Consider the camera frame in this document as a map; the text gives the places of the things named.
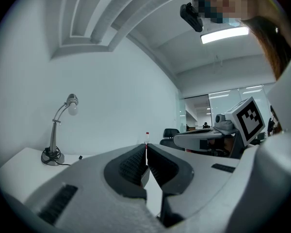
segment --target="desk lamp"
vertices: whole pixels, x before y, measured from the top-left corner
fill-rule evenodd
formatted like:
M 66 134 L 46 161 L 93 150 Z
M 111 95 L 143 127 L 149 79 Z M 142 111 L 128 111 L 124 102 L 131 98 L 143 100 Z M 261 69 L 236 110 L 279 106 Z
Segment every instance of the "desk lamp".
M 44 164 L 48 164 L 51 166 L 58 166 L 64 163 L 65 156 L 60 152 L 59 148 L 57 148 L 56 146 L 56 127 L 57 127 L 57 123 L 59 123 L 60 125 L 61 122 L 59 118 L 61 117 L 61 115 L 66 109 L 68 109 L 69 114 L 72 116 L 75 116 L 78 113 L 78 108 L 77 108 L 78 104 L 79 104 L 79 100 L 77 96 L 75 94 L 70 94 L 67 98 L 67 101 L 56 112 L 54 119 L 52 120 L 53 129 L 50 136 L 50 146 L 49 148 L 46 148 L 43 151 L 42 156 L 41 156 L 41 160 Z M 58 115 L 58 113 L 60 112 L 62 108 L 64 109 L 59 114 L 59 117 L 56 119 L 56 116 Z

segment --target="ceiling light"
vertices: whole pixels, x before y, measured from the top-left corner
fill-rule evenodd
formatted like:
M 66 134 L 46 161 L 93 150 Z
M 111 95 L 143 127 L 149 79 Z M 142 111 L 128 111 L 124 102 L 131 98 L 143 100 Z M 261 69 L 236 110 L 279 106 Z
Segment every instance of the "ceiling light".
M 253 86 L 253 87 L 247 87 L 246 89 L 257 88 L 257 87 L 262 87 L 262 85 L 257 85 L 257 86 Z
M 255 91 L 246 91 L 246 92 L 243 92 L 243 94 L 260 92 L 261 90 L 262 90 L 262 89 L 260 89 L 260 90 L 255 90 Z
M 229 96 L 229 94 L 226 94 L 226 95 L 220 95 L 220 96 L 215 96 L 215 97 L 211 97 L 209 99 L 217 99 L 217 98 L 223 98 L 223 97 L 227 97 Z
M 223 92 L 229 92 L 231 90 L 228 90 L 228 91 L 220 91 L 220 92 L 215 92 L 215 93 L 209 93 L 209 95 L 213 95 L 213 94 L 218 94 L 218 93 L 223 93 Z
M 221 40 L 229 37 L 247 35 L 249 34 L 249 29 L 247 27 L 237 27 L 232 29 L 220 30 L 213 33 L 208 33 L 201 36 L 203 44 L 209 43 L 211 41 Z

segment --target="office room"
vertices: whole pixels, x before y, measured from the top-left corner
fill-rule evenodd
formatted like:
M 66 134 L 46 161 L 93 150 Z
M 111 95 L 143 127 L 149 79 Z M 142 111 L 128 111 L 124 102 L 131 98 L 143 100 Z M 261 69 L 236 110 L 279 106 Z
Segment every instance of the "office room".
M 0 200 L 17 227 L 242 232 L 283 212 L 291 18 L 253 1 L 7 2 Z

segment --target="cable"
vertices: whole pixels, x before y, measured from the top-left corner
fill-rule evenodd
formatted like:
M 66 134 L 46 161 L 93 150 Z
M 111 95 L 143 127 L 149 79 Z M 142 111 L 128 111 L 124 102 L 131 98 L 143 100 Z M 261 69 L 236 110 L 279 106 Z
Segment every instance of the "cable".
M 56 162 L 58 165 L 61 165 L 61 166 L 70 166 L 70 164 L 60 164 L 60 163 L 58 163 L 58 162 L 56 161 L 56 160 L 58 160 L 58 159 L 62 156 L 62 153 L 60 152 L 60 149 L 59 149 L 58 147 L 56 147 L 56 149 L 57 149 L 58 151 L 56 151 L 55 153 L 51 153 L 51 152 L 49 151 L 49 148 L 44 149 L 43 152 L 42 152 L 42 154 L 41 154 L 41 162 L 42 162 L 43 164 L 49 165 L 49 162 L 54 161 L 54 162 Z M 44 161 L 43 158 L 42 158 L 42 155 L 43 155 L 44 152 L 45 152 L 45 155 L 46 155 L 47 157 L 49 157 L 49 160 L 47 160 L 47 161 Z

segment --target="ceiling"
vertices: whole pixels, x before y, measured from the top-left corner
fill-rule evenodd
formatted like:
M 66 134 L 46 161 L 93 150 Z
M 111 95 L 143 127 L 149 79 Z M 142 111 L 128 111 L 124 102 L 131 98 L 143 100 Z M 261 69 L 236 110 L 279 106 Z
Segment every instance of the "ceiling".
M 191 0 L 48 0 L 46 28 L 52 57 L 114 51 L 125 37 L 149 55 L 175 80 L 177 74 L 217 61 L 262 54 L 251 35 L 203 45 L 179 15 Z M 230 28 L 204 20 L 204 31 Z M 117 33 L 107 39 L 108 28 Z

